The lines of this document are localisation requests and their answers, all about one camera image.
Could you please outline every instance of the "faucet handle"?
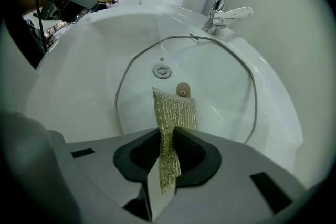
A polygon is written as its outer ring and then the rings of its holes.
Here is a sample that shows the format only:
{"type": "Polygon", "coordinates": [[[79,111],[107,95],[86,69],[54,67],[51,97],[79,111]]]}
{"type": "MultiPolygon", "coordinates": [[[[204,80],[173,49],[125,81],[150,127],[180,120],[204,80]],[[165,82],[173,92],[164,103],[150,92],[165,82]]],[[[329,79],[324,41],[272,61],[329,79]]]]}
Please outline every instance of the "faucet handle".
{"type": "Polygon", "coordinates": [[[237,8],[228,12],[219,10],[214,15],[213,24],[217,28],[224,28],[232,23],[251,19],[253,14],[253,9],[251,7],[237,8]]]}

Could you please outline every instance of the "chrome faucet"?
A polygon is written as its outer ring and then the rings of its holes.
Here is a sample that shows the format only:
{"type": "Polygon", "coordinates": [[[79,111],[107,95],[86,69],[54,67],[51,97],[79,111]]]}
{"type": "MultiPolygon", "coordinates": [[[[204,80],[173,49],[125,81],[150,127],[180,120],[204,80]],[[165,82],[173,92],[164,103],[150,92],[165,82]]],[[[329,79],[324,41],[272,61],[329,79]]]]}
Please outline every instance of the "chrome faucet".
{"type": "Polygon", "coordinates": [[[218,28],[224,28],[231,23],[239,20],[246,20],[253,17],[253,10],[250,7],[243,7],[224,12],[222,9],[226,0],[214,0],[206,22],[202,28],[203,31],[215,35],[218,28]]]}

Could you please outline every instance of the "sink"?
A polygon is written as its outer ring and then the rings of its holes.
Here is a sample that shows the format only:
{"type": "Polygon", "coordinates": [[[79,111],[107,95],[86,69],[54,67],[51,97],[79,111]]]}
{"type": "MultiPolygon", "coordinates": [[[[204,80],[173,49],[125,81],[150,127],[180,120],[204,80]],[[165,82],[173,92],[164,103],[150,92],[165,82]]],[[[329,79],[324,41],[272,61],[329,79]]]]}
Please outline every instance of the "sink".
{"type": "Polygon", "coordinates": [[[67,143],[98,140],[156,127],[152,87],[176,93],[186,82],[195,99],[199,130],[245,142],[254,121],[251,78],[226,50],[209,40],[165,40],[130,66],[148,46],[176,35],[205,36],[225,44],[253,72],[258,119],[247,144],[292,172],[301,126],[290,97],[267,61],[245,40],[225,28],[202,31],[206,17],[172,5],[128,6],[86,15],[50,48],[37,71],[25,114],[63,134],[67,143]],[[168,78],[153,73],[171,69],[168,78]]]}

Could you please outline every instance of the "cable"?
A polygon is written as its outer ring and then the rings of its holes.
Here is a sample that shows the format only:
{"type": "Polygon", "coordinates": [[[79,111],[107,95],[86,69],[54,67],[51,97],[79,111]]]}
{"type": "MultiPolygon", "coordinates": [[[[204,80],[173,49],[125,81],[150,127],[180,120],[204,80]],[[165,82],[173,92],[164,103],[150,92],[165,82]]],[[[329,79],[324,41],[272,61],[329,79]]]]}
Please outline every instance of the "cable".
{"type": "Polygon", "coordinates": [[[48,48],[46,45],[46,40],[44,36],[43,25],[42,25],[42,20],[41,20],[41,15],[40,15],[40,0],[36,0],[36,13],[37,13],[37,18],[38,18],[38,23],[40,24],[40,32],[41,32],[43,50],[44,52],[47,52],[48,48]]]}
{"type": "Polygon", "coordinates": [[[139,52],[137,55],[135,55],[133,57],[133,59],[127,65],[124,74],[122,75],[122,78],[121,78],[121,80],[119,82],[119,85],[118,85],[118,88],[117,88],[117,92],[115,93],[116,95],[114,96],[114,107],[115,107],[116,114],[117,114],[117,123],[118,123],[118,126],[119,126],[119,129],[120,129],[121,133],[125,134],[123,129],[122,129],[122,126],[121,126],[119,112],[118,112],[118,96],[119,96],[120,88],[121,88],[121,85],[124,81],[124,78],[126,76],[127,71],[129,70],[130,66],[136,60],[137,57],[139,57],[140,55],[142,55],[144,52],[148,51],[150,48],[154,47],[155,45],[157,45],[157,44],[159,44],[159,43],[161,43],[165,40],[172,39],[172,38],[199,38],[199,39],[205,39],[205,40],[213,41],[214,43],[217,43],[217,45],[221,46],[224,50],[226,50],[230,55],[232,55],[248,72],[248,74],[251,77],[253,90],[254,90],[255,110],[254,110],[254,120],[253,120],[253,126],[252,126],[252,129],[251,129],[251,132],[244,142],[244,144],[247,144],[247,142],[253,136],[254,130],[255,130],[256,125],[257,125],[257,115],[258,115],[257,86],[256,86],[256,80],[254,78],[253,72],[249,68],[249,66],[235,52],[233,52],[229,47],[227,47],[223,43],[219,42],[217,39],[214,39],[214,38],[211,38],[211,37],[202,37],[202,36],[192,36],[192,37],[191,36],[169,36],[169,37],[166,37],[164,39],[161,39],[159,42],[156,42],[156,43],[148,46],[147,48],[145,48],[144,50],[142,50],[141,52],[139,52]]]}

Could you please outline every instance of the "black cable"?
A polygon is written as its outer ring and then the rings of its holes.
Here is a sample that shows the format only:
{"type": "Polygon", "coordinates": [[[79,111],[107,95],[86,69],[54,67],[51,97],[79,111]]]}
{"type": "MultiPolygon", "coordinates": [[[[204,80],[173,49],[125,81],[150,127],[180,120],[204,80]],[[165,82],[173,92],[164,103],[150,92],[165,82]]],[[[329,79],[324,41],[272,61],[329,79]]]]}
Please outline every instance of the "black cable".
{"type": "Polygon", "coordinates": [[[47,45],[46,45],[46,40],[45,40],[45,36],[44,36],[42,20],[41,20],[41,15],[40,15],[40,0],[36,0],[36,13],[37,13],[37,18],[38,18],[38,23],[40,24],[40,32],[41,32],[43,50],[44,50],[44,52],[47,52],[48,49],[47,49],[47,45]]]}

